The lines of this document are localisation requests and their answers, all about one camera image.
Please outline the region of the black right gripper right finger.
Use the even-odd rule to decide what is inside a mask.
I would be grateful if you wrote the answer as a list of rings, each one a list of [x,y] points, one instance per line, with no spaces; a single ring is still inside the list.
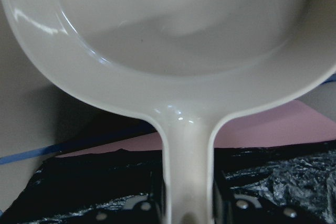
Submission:
[[[213,184],[215,223],[299,223],[299,214],[292,208],[261,203],[257,197],[235,194],[224,179]]]

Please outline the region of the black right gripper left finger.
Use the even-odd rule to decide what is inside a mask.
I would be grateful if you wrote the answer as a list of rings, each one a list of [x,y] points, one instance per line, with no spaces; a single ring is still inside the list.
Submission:
[[[99,204],[95,223],[162,223],[160,208],[149,194],[118,197]]]

